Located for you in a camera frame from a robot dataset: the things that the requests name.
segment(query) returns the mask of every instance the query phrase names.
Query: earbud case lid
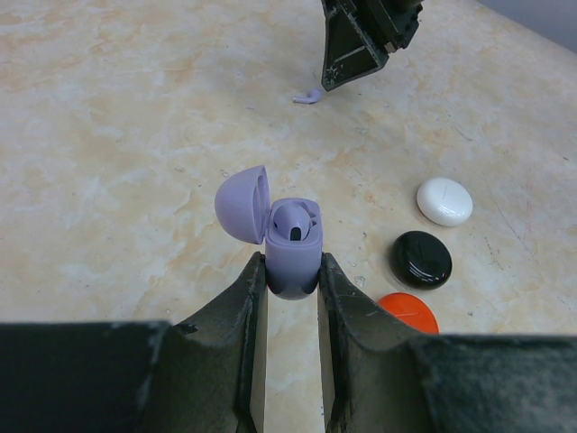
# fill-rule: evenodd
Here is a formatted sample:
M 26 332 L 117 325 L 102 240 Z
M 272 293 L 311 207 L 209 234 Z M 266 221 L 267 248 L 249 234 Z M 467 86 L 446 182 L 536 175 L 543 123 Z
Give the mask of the earbud case lid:
M 218 222 L 230 236 L 262 244 L 269 223 L 270 192 L 263 165 L 240 171 L 220 186 L 215 197 Z

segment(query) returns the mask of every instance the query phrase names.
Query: table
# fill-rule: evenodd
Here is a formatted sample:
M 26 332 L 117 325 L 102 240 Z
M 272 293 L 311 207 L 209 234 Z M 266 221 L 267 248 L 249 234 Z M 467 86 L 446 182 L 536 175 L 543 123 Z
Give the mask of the table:
M 106 0 L 0 7 L 0 318 L 177 322 L 258 246 L 214 195 L 265 163 L 323 210 L 325 250 L 374 299 L 408 230 L 453 255 L 408 290 L 445 333 L 576 333 L 577 58 L 472 0 L 429 0 L 406 51 L 314 106 L 320 3 Z M 460 181 L 472 218 L 417 210 Z M 267 431 L 322 431 L 316 297 L 270 297 Z

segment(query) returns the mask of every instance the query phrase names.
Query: earbud case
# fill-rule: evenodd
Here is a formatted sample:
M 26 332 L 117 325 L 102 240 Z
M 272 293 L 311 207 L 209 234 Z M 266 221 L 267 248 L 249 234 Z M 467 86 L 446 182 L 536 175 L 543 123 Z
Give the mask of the earbud case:
M 315 291 L 323 254 L 321 209 L 316 202 L 282 198 L 271 206 L 267 172 L 258 166 L 221 185 L 215 211 L 230 236 L 249 244 L 264 241 L 267 283 L 274 294 L 302 299 Z

